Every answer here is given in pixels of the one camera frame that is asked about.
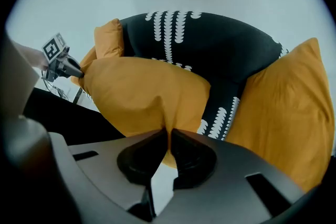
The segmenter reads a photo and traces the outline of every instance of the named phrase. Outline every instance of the human hand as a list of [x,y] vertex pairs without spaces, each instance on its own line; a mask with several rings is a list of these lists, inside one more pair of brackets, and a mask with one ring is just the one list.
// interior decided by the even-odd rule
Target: human hand
[[22,46],[15,41],[13,41],[13,43],[32,67],[37,67],[42,71],[46,71],[48,69],[49,64],[42,51]]

